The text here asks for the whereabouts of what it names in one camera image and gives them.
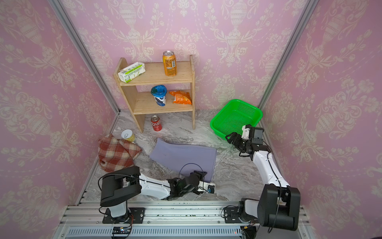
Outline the lavender skirt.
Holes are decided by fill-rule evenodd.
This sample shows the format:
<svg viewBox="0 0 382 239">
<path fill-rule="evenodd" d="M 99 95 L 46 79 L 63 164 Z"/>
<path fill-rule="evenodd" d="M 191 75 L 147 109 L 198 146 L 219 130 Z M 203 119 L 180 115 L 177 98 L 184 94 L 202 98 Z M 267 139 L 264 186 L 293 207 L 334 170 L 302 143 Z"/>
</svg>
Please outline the lavender skirt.
<svg viewBox="0 0 382 239">
<path fill-rule="evenodd" d="M 150 154 L 152 160 L 185 176 L 195 170 L 204 171 L 208 183 L 212 182 L 216 156 L 213 147 L 167 143 L 160 138 Z"/>
</svg>

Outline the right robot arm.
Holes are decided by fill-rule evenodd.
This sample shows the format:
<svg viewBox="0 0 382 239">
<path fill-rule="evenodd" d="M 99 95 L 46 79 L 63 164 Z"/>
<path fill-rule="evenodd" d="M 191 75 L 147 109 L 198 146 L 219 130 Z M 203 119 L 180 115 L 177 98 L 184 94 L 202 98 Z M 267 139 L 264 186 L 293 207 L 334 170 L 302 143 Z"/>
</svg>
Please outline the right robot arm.
<svg viewBox="0 0 382 239">
<path fill-rule="evenodd" d="M 228 143 L 249 157 L 257 167 L 264 183 L 259 200 L 242 199 L 238 216 L 247 222 L 256 219 L 260 226 L 296 231 L 300 211 L 300 191 L 291 187 L 282 177 L 273 159 L 271 148 L 263 140 L 264 129 L 245 125 L 242 134 L 233 132 L 225 136 Z"/>
</svg>

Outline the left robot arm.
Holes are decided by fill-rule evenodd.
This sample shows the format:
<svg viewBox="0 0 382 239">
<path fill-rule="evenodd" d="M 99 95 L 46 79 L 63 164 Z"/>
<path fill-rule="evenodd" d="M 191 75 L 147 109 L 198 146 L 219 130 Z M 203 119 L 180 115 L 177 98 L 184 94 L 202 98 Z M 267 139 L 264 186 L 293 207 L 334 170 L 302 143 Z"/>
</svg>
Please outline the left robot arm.
<svg viewBox="0 0 382 239">
<path fill-rule="evenodd" d="M 213 194 L 215 184 L 205 182 L 206 175 L 200 169 L 184 178 L 157 180 L 142 174 L 138 166 L 107 173 L 98 180 L 101 191 L 100 207 L 106 208 L 104 215 L 107 217 L 122 220 L 132 216 L 127 201 L 140 194 L 167 201 L 181 198 L 188 193 Z"/>
</svg>

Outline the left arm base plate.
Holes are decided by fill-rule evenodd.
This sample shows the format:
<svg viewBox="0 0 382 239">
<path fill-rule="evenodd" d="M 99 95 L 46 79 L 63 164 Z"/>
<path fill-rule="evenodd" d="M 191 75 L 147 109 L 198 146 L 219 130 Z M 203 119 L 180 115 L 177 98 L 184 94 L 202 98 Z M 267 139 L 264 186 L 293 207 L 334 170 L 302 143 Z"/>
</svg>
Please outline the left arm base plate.
<svg viewBox="0 0 382 239">
<path fill-rule="evenodd" d="M 128 208 L 124 216 L 113 218 L 110 209 L 107 208 L 102 223 L 103 224 L 143 224 L 145 208 Z"/>
</svg>

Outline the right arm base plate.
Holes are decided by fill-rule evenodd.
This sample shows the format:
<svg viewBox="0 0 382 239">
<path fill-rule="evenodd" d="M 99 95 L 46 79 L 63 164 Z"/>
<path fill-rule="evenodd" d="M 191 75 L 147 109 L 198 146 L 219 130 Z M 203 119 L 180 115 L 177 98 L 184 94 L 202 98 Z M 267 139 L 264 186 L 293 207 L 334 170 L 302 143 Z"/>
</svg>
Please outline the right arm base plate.
<svg viewBox="0 0 382 239">
<path fill-rule="evenodd" d="M 236 206 L 226 206 L 224 207 L 221 212 L 220 216 L 224 219 L 226 224 L 258 224 L 259 220 L 258 218 L 247 215 L 244 213 L 243 209 L 240 209 Z"/>
</svg>

